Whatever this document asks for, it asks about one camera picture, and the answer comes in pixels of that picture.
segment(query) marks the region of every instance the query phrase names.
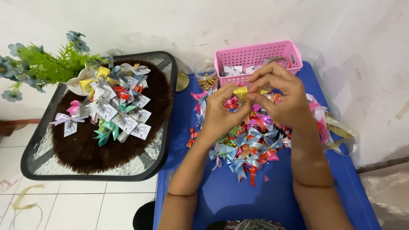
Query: forearm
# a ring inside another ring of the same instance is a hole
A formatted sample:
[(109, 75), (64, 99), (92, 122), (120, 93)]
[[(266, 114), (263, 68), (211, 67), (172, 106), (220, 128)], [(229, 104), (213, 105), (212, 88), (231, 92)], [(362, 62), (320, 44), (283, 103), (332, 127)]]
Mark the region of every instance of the forearm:
[(196, 141), (173, 175), (168, 193), (175, 196), (190, 196), (196, 193), (212, 144), (211, 140), (206, 140), (199, 132)]
[(292, 130), (291, 168), (295, 183), (313, 187), (333, 185), (333, 177), (312, 116), (306, 116), (303, 127)]

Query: pink plastic basket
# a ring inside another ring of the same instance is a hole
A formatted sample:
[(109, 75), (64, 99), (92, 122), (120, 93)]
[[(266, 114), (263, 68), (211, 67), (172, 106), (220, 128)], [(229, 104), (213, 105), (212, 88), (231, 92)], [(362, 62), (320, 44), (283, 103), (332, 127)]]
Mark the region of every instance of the pink plastic basket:
[(287, 68), (288, 71), (294, 75), (303, 67), (300, 51), (290, 40), (216, 51), (214, 66), (220, 80), (220, 85), (223, 86), (229, 82), (237, 85), (240, 84), (242, 86), (251, 85), (247, 83), (251, 74), (244, 73), (237, 76), (221, 77), (223, 66), (241, 65), (245, 72), (245, 68), (252, 65), (261, 67), (264, 58), (275, 56), (285, 57), (290, 62), (291, 68), (288, 68), (288, 63), (286, 61), (280, 60), (278, 63), (284, 68)]

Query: floor tile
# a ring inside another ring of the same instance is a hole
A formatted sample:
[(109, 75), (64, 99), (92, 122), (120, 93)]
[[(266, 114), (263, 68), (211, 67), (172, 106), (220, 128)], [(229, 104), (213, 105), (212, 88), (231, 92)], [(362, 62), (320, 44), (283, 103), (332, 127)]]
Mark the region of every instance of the floor tile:
[(0, 195), (0, 223), (6, 214), (7, 207), (9, 206), (13, 195)]
[(27, 194), (57, 194), (61, 186), (61, 181), (46, 181), (46, 180), (30, 180), (23, 177), (17, 187), (16, 194), (27, 187), (33, 185), (44, 185), (44, 188), (32, 188)]
[(25, 147), (0, 148), (0, 181), (7, 180), (14, 185), (4, 192), (7, 185), (0, 186), (0, 194), (14, 194), (22, 178), (21, 156)]
[(132, 220), (138, 208), (154, 199), (154, 193), (105, 194), (97, 230), (133, 230)]
[(58, 194), (45, 229), (95, 229), (103, 196), (104, 194)]
[[(56, 196), (56, 194), (25, 195), (20, 202), (20, 207), (37, 203), (41, 209), (33, 207), (31, 209), (23, 210), (18, 216), (16, 216), (14, 228), (11, 227), (11, 229), (35, 229), (39, 225), (38, 230), (44, 230)], [(18, 195), (14, 195), (12, 203), (17, 200), (17, 197)], [(13, 219), (14, 210), (12, 206), (10, 206), (3, 217), (0, 230), (9, 230)]]
[(157, 174), (148, 180), (139, 182), (109, 181), (105, 193), (156, 192)]
[(104, 193), (105, 188), (106, 181), (63, 181), (58, 193)]
[(0, 143), (0, 147), (21, 147), (27, 146), (34, 134), (38, 124), (28, 124), (26, 127), (14, 131), (11, 136), (4, 137)]

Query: white vase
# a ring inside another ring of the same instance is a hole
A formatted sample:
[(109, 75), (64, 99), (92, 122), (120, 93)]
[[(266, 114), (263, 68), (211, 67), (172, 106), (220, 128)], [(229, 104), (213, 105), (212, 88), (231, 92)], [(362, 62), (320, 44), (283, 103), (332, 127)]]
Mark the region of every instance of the white vase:
[(83, 91), (81, 89), (79, 81), (95, 79), (94, 73), (95, 73), (94, 68), (91, 68), (88, 65), (85, 65), (85, 68), (81, 70), (78, 77), (72, 78), (69, 81), (65, 82), (64, 84), (66, 84), (68, 89), (71, 92), (75, 93), (76, 95), (88, 96), (88, 90)]

